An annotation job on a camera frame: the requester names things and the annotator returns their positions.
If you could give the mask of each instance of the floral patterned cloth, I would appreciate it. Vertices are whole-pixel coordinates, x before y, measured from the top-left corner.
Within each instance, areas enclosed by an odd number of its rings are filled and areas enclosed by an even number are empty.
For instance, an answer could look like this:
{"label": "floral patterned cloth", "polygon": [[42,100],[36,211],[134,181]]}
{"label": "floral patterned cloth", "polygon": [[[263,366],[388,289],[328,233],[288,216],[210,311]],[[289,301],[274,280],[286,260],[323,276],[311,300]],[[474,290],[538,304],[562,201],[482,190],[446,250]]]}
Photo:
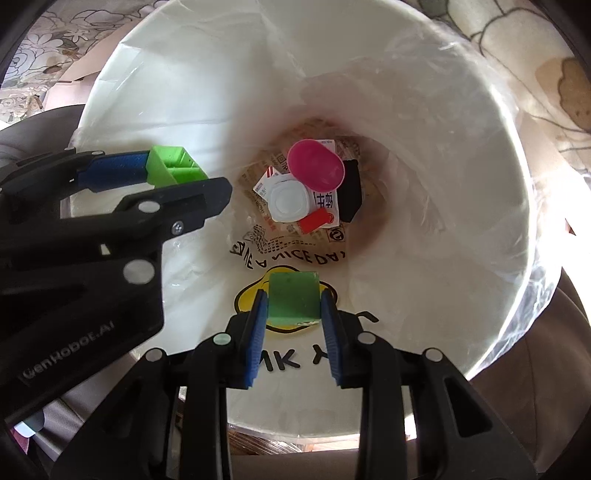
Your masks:
{"label": "floral patterned cloth", "polygon": [[[66,69],[126,22],[167,0],[59,0],[28,33],[0,90],[0,120],[42,110]],[[405,0],[469,40],[507,79],[566,160],[591,184],[591,84],[546,16],[529,0]]]}
{"label": "floral patterned cloth", "polygon": [[42,111],[41,98],[74,61],[125,23],[146,17],[166,2],[56,2],[29,30],[12,59],[0,90],[0,120],[11,124]]}

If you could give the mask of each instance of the green block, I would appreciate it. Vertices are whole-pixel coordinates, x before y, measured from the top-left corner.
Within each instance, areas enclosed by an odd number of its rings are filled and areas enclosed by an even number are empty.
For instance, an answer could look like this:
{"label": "green block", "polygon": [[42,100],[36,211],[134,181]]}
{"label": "green block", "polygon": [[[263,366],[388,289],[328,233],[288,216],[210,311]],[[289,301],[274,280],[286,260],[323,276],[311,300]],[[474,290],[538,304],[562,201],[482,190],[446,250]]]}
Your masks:
{"label": "green block", "polygon": [[277,328],[320,321],[320,281],[316,272],[276,272],[269,277],[267,323]]}
{"label": "green block", "polygon": [[155,187],[207,180],[205,172],[183,147],[154,145],[146,162],[147,182]]}

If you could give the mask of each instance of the blue gripper pad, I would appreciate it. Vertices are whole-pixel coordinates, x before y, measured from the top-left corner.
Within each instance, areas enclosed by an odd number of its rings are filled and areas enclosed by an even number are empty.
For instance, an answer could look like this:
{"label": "blue gripper pad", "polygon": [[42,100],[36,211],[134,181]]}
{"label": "blue gripper pad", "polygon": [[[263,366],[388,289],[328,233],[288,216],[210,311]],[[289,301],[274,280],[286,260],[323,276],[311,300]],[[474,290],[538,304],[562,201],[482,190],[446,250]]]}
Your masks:
{"label": "blue gripper pad", "polygon": [[336,380],[338,386],[341,385],[342,369],[340,363],[340,348],[336,337],[335,321],[331,314],[329,299],[332,293],[327,288],[320,296],[320,317],[322,318],[322,331],[324,332],[324,341],[326,343],[326,352],[329,356],[330,373]]}
{"label": "blue gripper pad", "polygon": [[256,378],[261,363],[262,343],[265,339],[265,329],[267,327],[267,314],[269,309],[269,300],[267,294],[263,291],[261,301],[258,303],[256,311],[256,321],[252,328],[250,344],[246,349],[246,373],[244,384],[251,387]]}
{"label": "blue gripper pad", "polygon": [[85,171],[78,173],[78,185],[91,192],[144,183],[148,178],[148,153],[132,152],[98,157]]}

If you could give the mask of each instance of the white plastic lid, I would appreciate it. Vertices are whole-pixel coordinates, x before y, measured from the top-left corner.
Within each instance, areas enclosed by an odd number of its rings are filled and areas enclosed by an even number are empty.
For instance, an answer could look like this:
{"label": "white plastic lid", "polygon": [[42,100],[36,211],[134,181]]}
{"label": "white plastic lid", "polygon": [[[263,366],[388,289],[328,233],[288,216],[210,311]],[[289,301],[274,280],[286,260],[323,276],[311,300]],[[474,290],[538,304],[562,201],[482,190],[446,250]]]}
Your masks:
{"label": "white plastic lid", "polygon": [[310,213],[310,197],[303,183],[286,180],[276,184],[269,196],[269,212],[274,222],[296,222]]}

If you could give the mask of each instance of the brown fabric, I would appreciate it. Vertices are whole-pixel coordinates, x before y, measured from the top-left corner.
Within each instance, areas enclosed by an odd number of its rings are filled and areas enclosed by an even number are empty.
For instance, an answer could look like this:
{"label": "brown fabric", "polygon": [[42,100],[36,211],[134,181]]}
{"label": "brown fabric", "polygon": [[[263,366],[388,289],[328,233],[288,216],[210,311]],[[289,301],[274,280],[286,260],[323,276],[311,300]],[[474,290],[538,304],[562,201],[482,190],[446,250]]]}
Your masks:
{"label": "brown fabric", "polygon": [[530,331],[472,384],[546,471],[591,406],[591,328],[564,273]]}

